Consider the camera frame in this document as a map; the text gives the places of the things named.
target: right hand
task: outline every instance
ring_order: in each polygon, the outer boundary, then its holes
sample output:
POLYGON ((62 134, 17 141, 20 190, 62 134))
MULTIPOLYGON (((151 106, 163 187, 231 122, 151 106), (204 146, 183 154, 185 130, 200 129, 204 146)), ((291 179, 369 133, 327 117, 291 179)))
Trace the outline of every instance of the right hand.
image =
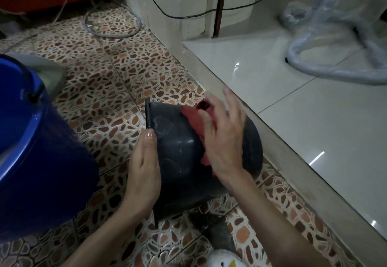
POLYGON ((223 93, 229 112, 220 99, 210 92, 205 93, 207 100, 214 106, 216 130, 206 111, 198 110, 198 113, 203 120, 206 153, 211 167, 223 185, 231 190, 230 182, 245 172, 242 166, 242 144, 246 113, 229 88, 225 87, 223 93))

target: black pot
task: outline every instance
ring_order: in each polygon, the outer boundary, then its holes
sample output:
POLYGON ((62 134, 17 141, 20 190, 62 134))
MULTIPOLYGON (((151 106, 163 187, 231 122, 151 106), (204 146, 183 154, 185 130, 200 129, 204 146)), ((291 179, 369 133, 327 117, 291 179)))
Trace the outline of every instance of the black pot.
MULTIPOLYGON (((210 166, 201 164, 203 144, 181 113, 179 105, 151 103, 145 100, 147 128, 157 136, 161 170, 161 193, 153 210, 158 221, 194 208, 226 193, 210 166)), ((250 118, 246 118, 243 136, 243 167, 258 177, 263 162, 262 143, 250 118)))

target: bucket handle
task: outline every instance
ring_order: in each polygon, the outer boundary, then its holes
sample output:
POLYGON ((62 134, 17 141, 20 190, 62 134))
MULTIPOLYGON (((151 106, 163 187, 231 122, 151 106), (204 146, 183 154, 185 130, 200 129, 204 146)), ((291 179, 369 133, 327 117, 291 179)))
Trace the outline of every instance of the bucket handle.
MULTIPOLYGON (((20 70, 22 71, 22 74, 26 77, 26 80, 29 81, 29 84, 32 86, 31 90, 34 89, 32 85, 32 82, 33 82, 32 75, 24 64, 22 64, 20 61, 16 60, 15 58, 5 54, 0 54, 0 59, 5 59, 7 61, 10 61, 13 64, 15 64, 17 67, 19 67, 20 70)), ((26 92, 24 96, 26 100, 28 100, 29 102, 37 103, 44 90, 45 90, 45 86, 44 84, 41 83, 35 92, 32 92, 32 93, 26 92)))

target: left hand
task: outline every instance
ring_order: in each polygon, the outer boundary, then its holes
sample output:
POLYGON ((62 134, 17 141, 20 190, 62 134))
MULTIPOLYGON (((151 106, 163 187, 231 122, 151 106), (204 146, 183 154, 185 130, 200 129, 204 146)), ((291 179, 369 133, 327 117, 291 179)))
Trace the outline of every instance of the left hand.
POLYGON ((157 155, 157 138, 153 129, 141 133, 130 157, 128 183, 121 210, 144 218, 160 196, 161 173, 157 155))

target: blue bucket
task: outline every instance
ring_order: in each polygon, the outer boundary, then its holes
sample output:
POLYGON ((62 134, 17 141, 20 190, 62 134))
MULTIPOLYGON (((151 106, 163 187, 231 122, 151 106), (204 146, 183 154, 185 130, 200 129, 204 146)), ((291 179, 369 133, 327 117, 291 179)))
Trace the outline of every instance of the blue bucket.
POLYGON ((98 165, 36 73, 0 55, 0 243, 58 226, 83 209, 98 165))

